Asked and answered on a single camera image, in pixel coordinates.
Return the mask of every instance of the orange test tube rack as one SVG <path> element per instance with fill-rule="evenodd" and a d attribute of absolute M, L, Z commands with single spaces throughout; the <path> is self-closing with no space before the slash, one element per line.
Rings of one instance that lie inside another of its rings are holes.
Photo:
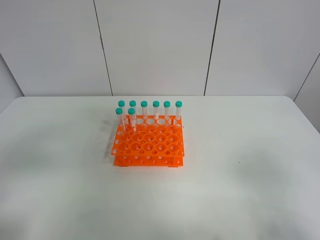
<path fill-rule="evenodd" d="M 165 116 L 160 115 L 154 120 L 153 115 L 148 115 L 147 119 L 137 115 L 136 118 L 135 129 L 128 115 L 124 128 L 118 125 L 111 152 L 115 155 L 113 164 L 119 167 L 182 167 L 185 156 L 182 117 L 176 120 L 173 115 L 165 120 Z"/>

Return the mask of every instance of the white wall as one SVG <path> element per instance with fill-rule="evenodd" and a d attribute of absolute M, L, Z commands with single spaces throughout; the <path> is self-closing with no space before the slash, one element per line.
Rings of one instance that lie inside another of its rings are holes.
<path fill-rule="evenodd" d="M 319 0 L 221 0 L 206 95 L 298 93 L 320 52 Z"/>
<path fill-rule="evenodd" d="M 320 60 L 318 58 L 301 91 L 295 104 L 303 114 L 320 132 Z"/>
<path fill-rule="evenodd" d="M 95 0 L 114 95 L 203 95 L 218 0 Z"/>
<path fill-rule="evenodd" d="M 0 54 L 0 113 L 22 93 Z"/>
<path fill-rule="evenodd" d="M 111 95 L 92 0 L 0 1 L 0 33 L 26 96 Z"/>

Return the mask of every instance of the white table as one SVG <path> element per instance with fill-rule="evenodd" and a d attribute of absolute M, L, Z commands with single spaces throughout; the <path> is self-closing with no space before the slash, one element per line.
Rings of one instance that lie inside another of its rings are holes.
<path fill-rule="evenodd" d="M 113 166 L 122 99 L 183 101 L 183 167 Z M 0 114 L 1 240 L 319 240 L 319 183 L 320 135 L 287 97 L 21 97 Z"/>

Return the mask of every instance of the tabletop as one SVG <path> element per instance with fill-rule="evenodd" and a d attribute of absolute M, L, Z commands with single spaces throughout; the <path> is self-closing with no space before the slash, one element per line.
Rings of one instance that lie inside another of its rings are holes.
<path fill-rule="evenodd" d="M 183 102 L 183 167 L 113 166 L 119 100 Z M 20 97 L 0 114 L 3 240 L 318 240 L 319 182 L 320 135 L 284 96 Z"/>

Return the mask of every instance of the teal cap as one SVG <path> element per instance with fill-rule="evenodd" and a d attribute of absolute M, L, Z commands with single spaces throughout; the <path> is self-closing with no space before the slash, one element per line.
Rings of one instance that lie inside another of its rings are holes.
<path fill-rule="evenodd" d="M 142 101 L 141 102 L 141 107 L 145 108 L 146 106 L 148 106 L 147 101 Z"/>
<path fill-rule="evenodd" d="M 135 100 L 129 102 L 130 107 L 135 107 L 137 105 Z"/>
<path fill-rule="evenodd" d="M 164 106 L 165 108 L 169 108 L 169 107 L 170 107 L 170 102 L 169 102 L 169 101 L 165 101 L 165 102 L 163 103 L 163 106 Z"/>
<path fill-rule="evenodd" d="M 153 106 L 154 106 L 155 108 L 159 107 L 159 106 L 160 106 L 159 101 L 153 101 Z"/>
<path fill-rule="evenodd" d="M 118 106 L 120 107 L 120 108 L 122 108 L 122 107 L 124 107 L 126 104 L 125 104 L 125 101 L 118 101 Z"/>
<path fill-rule="evenodd" d="M 121 115 L 124 111 L 122 111 L 122 108 L 118 107 L 116 110 L 115 110 L 115 113 L 117 115 Z"/>
<path fill-rule="evenodd" d="M 129 108 L 129 110 L 128 110 L 128 114 L 129 114 L 129 115 L 133 115 L 133 114 L 135 114 L 135 113 L 136 113 L 136 111 L 135 111 L 134 108 Z"/>
<path fill-rule="evenodd" d="M 182 101 L 176 101 L 176 102 L 175 102 L 175 106 L 176 106 L 177 108 L 181 108 L 181 107 L 182 107 Z"/>

